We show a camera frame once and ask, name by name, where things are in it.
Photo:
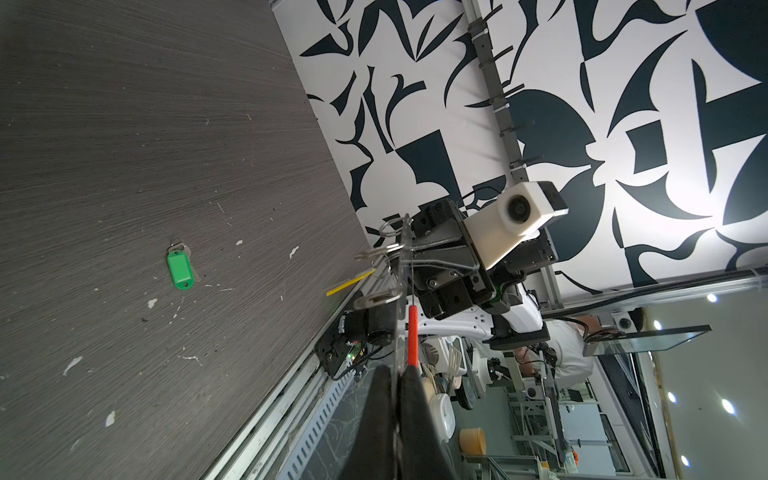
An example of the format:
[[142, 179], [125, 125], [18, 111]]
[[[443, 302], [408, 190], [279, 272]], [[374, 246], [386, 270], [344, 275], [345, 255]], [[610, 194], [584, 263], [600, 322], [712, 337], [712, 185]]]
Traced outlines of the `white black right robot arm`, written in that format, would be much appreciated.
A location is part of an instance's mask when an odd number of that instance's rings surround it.
[[529, 270], [509, 267], [507, 259], [484, 266], [465, 220], [444, 198], [421, 206], [410, 221], [402, 253], [418, 334], [464, 337], [498, 351], [547, 340], [538, 301], [523, 285]]

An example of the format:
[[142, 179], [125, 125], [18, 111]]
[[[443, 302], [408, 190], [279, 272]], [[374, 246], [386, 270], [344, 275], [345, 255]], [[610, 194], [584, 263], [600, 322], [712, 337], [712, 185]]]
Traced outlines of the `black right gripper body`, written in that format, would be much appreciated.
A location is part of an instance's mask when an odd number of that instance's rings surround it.
[[426, 316], [446, 320], [476, 306], [505, 320], [538, 320], [537, 298], [523, 282], [553, 264], [557, 253], [544, 228], [493, 266], [482, 263], [451, 199], [424, 204], [411, 223], [411, 291]]

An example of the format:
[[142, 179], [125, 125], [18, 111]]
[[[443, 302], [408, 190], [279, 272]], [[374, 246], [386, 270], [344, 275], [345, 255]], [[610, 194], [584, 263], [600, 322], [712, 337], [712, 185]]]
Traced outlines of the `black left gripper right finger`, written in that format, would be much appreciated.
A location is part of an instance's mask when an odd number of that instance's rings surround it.
[[398, 381], [401, 479], [455, 479], [441, 446], [422, 387], [419, 370], [408, 365]]

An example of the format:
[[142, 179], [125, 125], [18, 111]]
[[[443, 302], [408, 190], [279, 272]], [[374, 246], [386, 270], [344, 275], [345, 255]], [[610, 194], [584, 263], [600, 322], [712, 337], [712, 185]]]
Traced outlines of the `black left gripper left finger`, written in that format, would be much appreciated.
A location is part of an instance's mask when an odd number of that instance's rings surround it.
[[378, 366], [361, 415], [359, 430], [339, 479], [393, 479], [394, 404], [391, 370]]

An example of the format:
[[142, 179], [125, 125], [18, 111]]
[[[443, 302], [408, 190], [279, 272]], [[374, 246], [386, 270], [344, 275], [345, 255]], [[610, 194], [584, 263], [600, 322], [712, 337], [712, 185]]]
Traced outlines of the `silver metal keyring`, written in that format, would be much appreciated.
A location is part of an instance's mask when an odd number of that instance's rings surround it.
[[[355, 259], [359, 261], [371, 260], [377, 270], [383, 272], [380, 278], [384, 279], [384, 286], [378, 290], [372, 289], [368, 294], [358, 298], [353, 308], [355, 310], [368, 310], [384, 306], [395, 306], [395, 317], [397, 308], [397, 299], [399, 298], [397, 290], [397, 269], [398, 269], [398, 251], [401, 248], [399, 236], [402, 228], [402, 219], [395, 219], [399, 223], [399, 228], [394, 228], [391, 232], [386, 229], [391, 225], [391, 221], [386, 221], [380, 228], [380, 234], [385, 239], [394, 239], [393, 243], [384, 243], [379, 247], [370, 248], [355, 254]], [[412, 260], [414, 253], [414, 242], [412, 240]]]

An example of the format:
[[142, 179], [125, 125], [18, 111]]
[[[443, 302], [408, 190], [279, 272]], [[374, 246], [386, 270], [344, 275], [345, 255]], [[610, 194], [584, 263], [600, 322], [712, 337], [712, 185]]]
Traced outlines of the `yellow plastic key tag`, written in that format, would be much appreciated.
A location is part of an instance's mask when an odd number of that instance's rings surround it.
[[340, 282], [339, 284], [331, 287], [326, 292], [326, 295], [328, 297], [333, 296], [333, 295], [337, 294], [338, 292], [341, 292], [341, 291], [345, 290], [346, 288], [354, 286], [354, 285], [358, 284], [359, 282], [367, 279], [369, 276], [371, 276], [375, 272], [376, 272], [375, 268], [369, 268], [369, 269], [364, 270], [362, 272], [356, 273], [351, 278], [345, 279], [342, 282]]

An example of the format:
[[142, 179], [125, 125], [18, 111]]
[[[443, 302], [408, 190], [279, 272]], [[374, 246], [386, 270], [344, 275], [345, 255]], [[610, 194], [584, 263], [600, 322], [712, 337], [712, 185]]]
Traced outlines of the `green plastic key tag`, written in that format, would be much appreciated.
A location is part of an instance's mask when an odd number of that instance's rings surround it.
[[195, 284], [195, 275], [189, 255], [183, 249], [171, 250], [166, 262], [174, 286], [179, 290], [191, 289]]

